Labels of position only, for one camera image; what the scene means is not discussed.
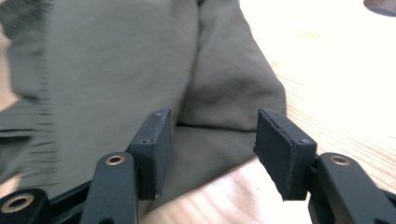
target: green fabric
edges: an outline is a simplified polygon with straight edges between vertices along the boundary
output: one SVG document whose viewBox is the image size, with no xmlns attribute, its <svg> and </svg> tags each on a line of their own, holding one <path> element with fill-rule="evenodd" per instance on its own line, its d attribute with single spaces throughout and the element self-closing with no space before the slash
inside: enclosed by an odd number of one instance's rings
<svg viewBox="0 0 396 224">
<path fill-rule="evenodd" d="M 286 111 L 236 0 L 33 1 L 31 23 L 10 10 L 18 2 L 7 1 L 0 20 L 12 41 L 13 90 L 36 99 L 33 129 L 0 163 L 19 165 L 20 188 L 53 197 L 91 179 L 147 114 L 170 107 L 173 163 L 151 210 L 253 158 L 259 108 Z"/>
</svg>

